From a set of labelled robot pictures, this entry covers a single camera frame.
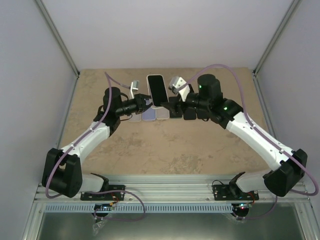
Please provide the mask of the lavender phone case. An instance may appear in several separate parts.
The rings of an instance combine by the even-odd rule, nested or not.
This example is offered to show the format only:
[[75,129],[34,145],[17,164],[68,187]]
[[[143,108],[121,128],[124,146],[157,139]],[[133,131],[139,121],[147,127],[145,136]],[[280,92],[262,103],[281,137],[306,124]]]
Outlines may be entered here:
[[145,112],[142,113],[142,120],[145,122],[155,121],[156,120],[156,110],[153,108],[149,108]]

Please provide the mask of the white case of front phone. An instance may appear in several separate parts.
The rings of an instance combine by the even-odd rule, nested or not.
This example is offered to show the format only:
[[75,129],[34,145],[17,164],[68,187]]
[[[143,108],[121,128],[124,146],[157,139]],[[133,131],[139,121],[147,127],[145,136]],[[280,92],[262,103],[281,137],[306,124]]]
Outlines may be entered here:
[[133,113],[132,117],[128,120],[129,122],[132,123],[137,123],[140,122],[142,120],[142,114],[137,114],[137,113]]

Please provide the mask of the blue phone black screen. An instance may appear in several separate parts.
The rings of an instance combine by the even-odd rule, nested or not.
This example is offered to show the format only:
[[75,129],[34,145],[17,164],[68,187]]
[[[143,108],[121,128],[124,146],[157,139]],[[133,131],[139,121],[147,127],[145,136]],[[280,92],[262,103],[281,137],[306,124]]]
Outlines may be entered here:
[[175,112],[169,113],[170,119],[181,119],[182,117],[183,117],[183,115],[181,113],[175,113]]

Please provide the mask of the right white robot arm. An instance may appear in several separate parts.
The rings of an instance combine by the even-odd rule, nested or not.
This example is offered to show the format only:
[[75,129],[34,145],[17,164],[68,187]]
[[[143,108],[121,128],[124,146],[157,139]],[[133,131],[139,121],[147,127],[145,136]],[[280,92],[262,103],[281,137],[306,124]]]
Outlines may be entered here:
[[268,165],[266,171],[238,173],[229,182],[229,193],[236,200],[248,192],[269,190],[278,197],[292,191],[305,172],[308,155],[302,149],[292,150],[258,126],[235,101],[223,96],[220,81],[212,74],[197,79],[198,92],[182,77],[174,76],[169,90],[178,97],[163,107],[175,114],[187,110],[201,111],[208,120],[236,135],[248,144]]

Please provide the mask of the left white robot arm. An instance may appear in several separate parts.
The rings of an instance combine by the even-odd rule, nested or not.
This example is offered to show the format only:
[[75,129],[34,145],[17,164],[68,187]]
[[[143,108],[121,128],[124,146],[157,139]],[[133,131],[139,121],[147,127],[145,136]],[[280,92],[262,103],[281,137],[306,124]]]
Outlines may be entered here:
[[70,144],[61,149],[52,148],[46,155],[42,186],[46,197],[53,198],[49,191],[73,198],[78,193],[92,193],[97,199],[108,197],[109,181],[96,173],[85,174],[82,164],[88,155],[107,140],[121,124],[122,116],[141,114],[151,107],[151,96],[135,94],[132,99],[122,99],[125,94],[117,87],[105,90],[103,104],[89,128]]

